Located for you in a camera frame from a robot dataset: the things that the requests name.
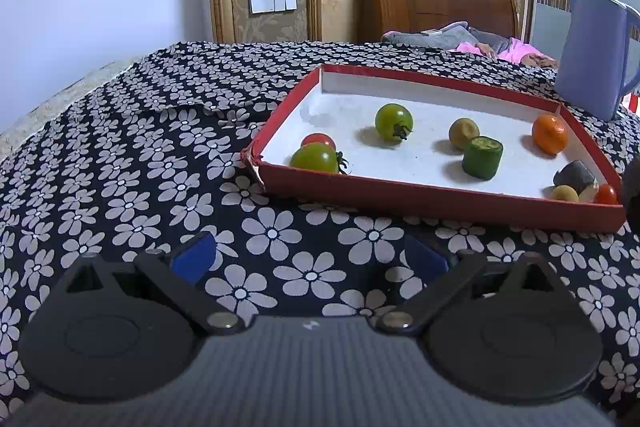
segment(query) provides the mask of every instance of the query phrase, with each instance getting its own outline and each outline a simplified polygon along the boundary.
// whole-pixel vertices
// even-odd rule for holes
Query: orange fruit
[[[558,154],[569,141],[569,130],[561,118],[552,114],[541,114],[531,129],[533,141],[547,154]]]

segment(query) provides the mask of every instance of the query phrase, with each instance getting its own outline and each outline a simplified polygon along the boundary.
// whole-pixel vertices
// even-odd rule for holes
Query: blue plastic pitcher
[[[625,82],[629,37],[640,14],[618,0],[569,0],[571,25],[556,75],[556,92],[604,121],[640,83],[640,68]]]

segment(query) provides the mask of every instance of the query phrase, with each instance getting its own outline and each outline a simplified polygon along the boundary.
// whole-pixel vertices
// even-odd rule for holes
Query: cherry tomato
[[[321,132],[315,132],[306,136],[305,139],[302,140],[300,146],[315,142],[327,144],[329,147],[331,147],[331,149],[335,151],[335,142],[331,139],[330,136],[327,136],[326,134]]]
[[[376,115],[376,131],[385,140],[399,142],[414,129],[414,117],[398,103],[383,105]]]
[[[289,164],[310,171],[338,172],[338,155],[326,143],[313,142],[298,149]]]
[[[615,188],[611,185],[601,185],[593,198],[593,203],[618,204],[618,195]]]

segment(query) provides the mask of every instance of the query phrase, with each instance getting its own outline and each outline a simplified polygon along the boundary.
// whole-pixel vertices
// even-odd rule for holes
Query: black round disc
[[[55,313],[33,317],[20,359],[50,393],[74,401],[122,400],[177,377],[194,343],[188,322],[165,306],[83,292],[65,296]]]
[[[583,390],[602,343],[570,299],[520,290],[467,301],[443,313],[428,330],[436,367],[478,396],[540,404]]]

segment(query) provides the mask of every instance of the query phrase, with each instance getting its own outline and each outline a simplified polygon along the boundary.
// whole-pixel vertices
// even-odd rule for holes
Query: metal screw
[[[207,324],[219,330],[228,330],[238,323],[238,316],[230,312],[216,312],[207,317]]]
[[[387,328],[404,330],[414,323],[414,318],[405,312],[388,312],[383,315],[382,322]]]

